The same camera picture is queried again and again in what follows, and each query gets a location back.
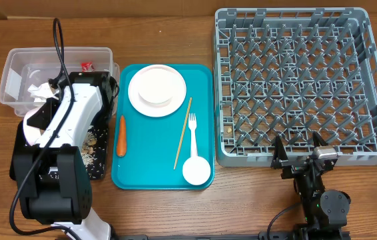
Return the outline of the red snack wrapper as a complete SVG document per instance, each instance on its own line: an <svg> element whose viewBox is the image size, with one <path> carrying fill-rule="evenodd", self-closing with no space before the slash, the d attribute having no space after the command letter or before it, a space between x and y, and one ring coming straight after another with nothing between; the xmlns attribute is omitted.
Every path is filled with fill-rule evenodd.
<svg viewBox="0 0 377 240"><path fill-rule="evenodd" d="M95 67L92 62L81 63L82 72L94 72Z"/></svg>

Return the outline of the orange carrot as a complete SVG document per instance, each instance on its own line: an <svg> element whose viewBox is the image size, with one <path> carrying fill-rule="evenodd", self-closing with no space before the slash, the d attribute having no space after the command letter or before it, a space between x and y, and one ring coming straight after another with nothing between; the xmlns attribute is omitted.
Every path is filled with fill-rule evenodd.
<svg viewBox="0 0 377 240"><path fill-rule="evenodd" d="M119 134L117 138L117 156L124 157L127 152L127 128L125 117L121 115L119 121Z"/></svg>

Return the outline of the white napkin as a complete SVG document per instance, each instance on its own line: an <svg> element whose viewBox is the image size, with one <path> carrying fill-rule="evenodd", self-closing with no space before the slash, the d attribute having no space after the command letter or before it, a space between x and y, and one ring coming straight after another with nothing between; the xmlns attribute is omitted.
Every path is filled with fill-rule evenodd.
<svg viewBox="0 0 377 240"><path fill-rule="evenodd" d="M40 86L31 85L28 88L30 96L34 98L35 103L45 103L47 99L59 99L57 90L52 88L48 83L42 83Z"/></svg>

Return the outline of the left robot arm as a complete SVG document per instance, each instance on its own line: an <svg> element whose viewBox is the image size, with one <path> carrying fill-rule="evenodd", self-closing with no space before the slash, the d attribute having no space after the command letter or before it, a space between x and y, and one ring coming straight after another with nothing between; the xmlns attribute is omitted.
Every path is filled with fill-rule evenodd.
<svg viewBox="0 0 377 240"><path fill-rule="evenodd" d="M72 72L58 87L62 100L48 99L18 125L10 226L20 235L61 230L71 239L116 239L92 208L81 149L91 125L107 128L119 87L107 71Z"/></svg>

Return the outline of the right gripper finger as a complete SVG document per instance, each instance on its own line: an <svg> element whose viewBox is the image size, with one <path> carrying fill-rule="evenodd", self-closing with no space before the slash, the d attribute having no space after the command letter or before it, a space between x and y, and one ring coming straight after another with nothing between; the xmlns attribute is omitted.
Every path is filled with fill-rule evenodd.
<svg viewBox="0 0 377 240"><path fill-rule="evenodd" d="M287 154L285 146L282 143L280 135L277 135L272 141L272 146L274 147L273 161L274 160L287 160Z"/></svg>
<svg viewBox="0 0 377 240"><path fill-rule="evenodd" d="M312 140L314 147L323 147L327 146L328 143L321 137L321 135L317 131L312 132Z"/></svg>

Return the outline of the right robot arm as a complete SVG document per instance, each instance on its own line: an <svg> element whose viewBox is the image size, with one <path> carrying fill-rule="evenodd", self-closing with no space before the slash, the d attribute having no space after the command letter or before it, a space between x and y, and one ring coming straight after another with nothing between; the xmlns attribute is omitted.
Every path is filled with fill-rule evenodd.
<svg viewBox="0 0 377 240"><path fill-rule="evenodd" d="M295 203L279 212L268 224L267 239L349 239L349 232L343 232L347 225L347 214L351 198L334 189L327 190L322 175L333 170L338 160L335 148L329 145L319 133L312 133L314 149L311 155L300 160L290 160L280 136L273 140L274 154L270 167L281 169L282 179L291 179L294 190L300 197ZM298 206L303 208L305 223L295 224L291 231L271 231L273 223L283 214Z"/></svg>

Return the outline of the white bowl with food scraps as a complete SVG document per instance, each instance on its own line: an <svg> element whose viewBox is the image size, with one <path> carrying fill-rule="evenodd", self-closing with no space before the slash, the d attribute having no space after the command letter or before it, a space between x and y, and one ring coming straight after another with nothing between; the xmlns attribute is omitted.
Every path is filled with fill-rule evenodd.
<svg viewBox="0 0 377 240"><path fill-rule="evenodd" d="M32 116L35 113L35 111L39 108L40 107L37 107L35 109L28 111L23 118L23 133L29 145L34 145L36 140L38 140L38 138L41 137L41 132L44 131L36 127L28 126L27 124L28 118Z"/></svg>

